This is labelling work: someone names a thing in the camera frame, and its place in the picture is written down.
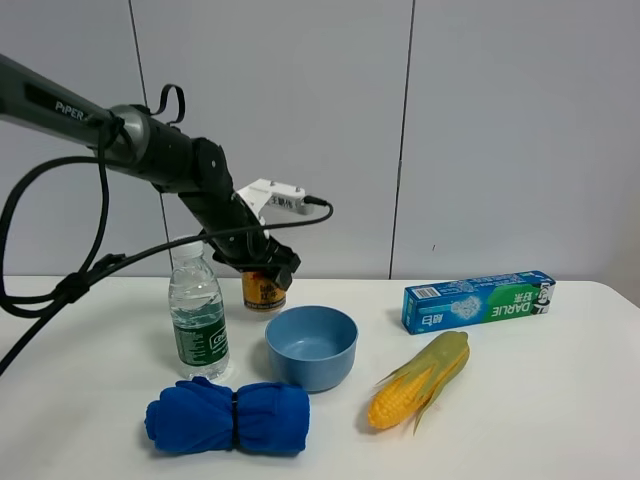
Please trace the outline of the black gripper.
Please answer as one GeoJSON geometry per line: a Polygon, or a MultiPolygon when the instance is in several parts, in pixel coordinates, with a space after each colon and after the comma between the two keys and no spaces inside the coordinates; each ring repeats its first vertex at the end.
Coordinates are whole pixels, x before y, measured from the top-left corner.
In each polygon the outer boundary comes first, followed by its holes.
{"type": "Polygon", "coordinates": [[[275,238],[267,238],[263,231],[216,236],[207,243],[213,249],[215,262],[237,271],[271,270],[270,280],[284,291],[291,286],[291,272],[296,272],[301,264],[291,248],[275,238]]]}

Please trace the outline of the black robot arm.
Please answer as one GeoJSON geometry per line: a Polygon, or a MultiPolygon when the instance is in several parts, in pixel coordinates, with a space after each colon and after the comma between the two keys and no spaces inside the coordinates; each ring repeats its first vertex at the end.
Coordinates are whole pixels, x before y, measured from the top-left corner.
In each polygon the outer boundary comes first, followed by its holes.
{"type": "Polygon", "coordinates": [[[262,226],[267,205],[306,213],[303,189],[266,179],[235,189],[221,146],[192,139],[138,106],[101,108],[8,57],[1,59],[1,117],[91,149],[105,129],[110,169],[178,195],[213,235],[217,261],[260,271],[282,290],[291,285],[299,256],[268,232],[249,229],[262,226]]]}

